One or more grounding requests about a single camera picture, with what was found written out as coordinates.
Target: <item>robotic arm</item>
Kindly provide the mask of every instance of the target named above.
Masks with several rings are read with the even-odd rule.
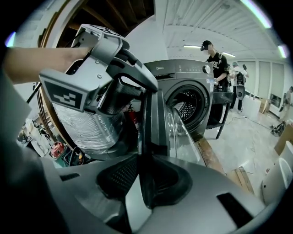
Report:
[[[40,73],[52,103],[80,112],[115,115],[132,99],[141,99],[146,90],[157,92],[156,78],[129,51],[128,42],[119,34],[82,24],[72,46],[93,48],[66,74],[53,69]],[[141,88],[123,82],[121,77],[129,78]]]

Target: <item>washing machine drum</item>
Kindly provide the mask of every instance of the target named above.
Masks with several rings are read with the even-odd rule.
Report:
[[[166,104],[178,110],[188,131],[192,132],[208,113],[209,98],[201,85],[184,85],[169,96]]]

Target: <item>washing machine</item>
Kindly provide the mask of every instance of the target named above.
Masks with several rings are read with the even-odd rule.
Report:
[[[211,111],[214,76],[210,63],[174,59],[146,63],[163,91],[166,104],[175,107],[194,140],[203,137]]]

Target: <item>cardboard box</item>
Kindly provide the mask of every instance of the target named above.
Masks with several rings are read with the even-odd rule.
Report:
[[[270,100],[267,100],[267,106],[266,106],[266,109],[265,109],[265,113],[268,113],[270,111],[270,107],[271,107]]]
[[[260,104],[260,113],[264,113],[267,109],[269,100],[266,98],[260,98],[261,104]]]
[[[287,124],[275,146],[275,151],[279,156],[285,148],[286,141],[289,141],[291,144],[293,144],[293,126],[290,124]]]

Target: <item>black cap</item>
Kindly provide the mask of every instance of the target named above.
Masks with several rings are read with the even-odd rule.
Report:
[[[206,40],[206,41],[204,41],[203,43],[202,43],[202,46],[201,46],[201,51],[203,51],[203,50],[208,50],[209,49],[209,45],[211,45],[212,43],[210,42],[210,41],[208,41],[208,40]]]

